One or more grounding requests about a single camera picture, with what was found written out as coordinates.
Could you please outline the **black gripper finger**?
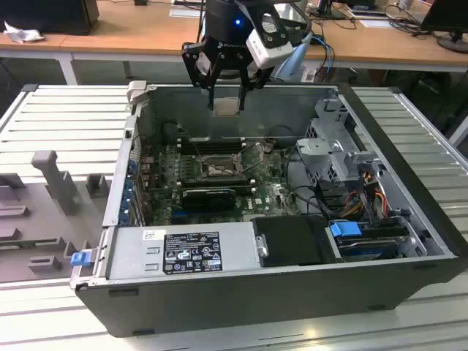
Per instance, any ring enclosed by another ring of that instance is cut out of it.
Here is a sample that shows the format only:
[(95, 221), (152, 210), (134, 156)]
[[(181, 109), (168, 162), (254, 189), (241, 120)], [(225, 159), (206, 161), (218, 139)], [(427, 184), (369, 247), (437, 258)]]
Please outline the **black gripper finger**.
[[(182, 45), (182, 59), (194, 87), (208, 91), (208, 109), (214, 108), (214, 87), (224, 69), (224, 54), (214, 41), (199, 43), (185, 42)], [(207, 59), (207, 73), (203, 73), (198, 64)]]
[(238, 93), (238, 109), (244, 110), (246, 93), (255, 89), (262, 89), (264, 85), (270, 80), (273, 68), (258, 69), (257, 72), (249, 78), (248, 76), (248, 62), (245, 56), (238, 54), (239, 63), (239, 76), (241, 84)]

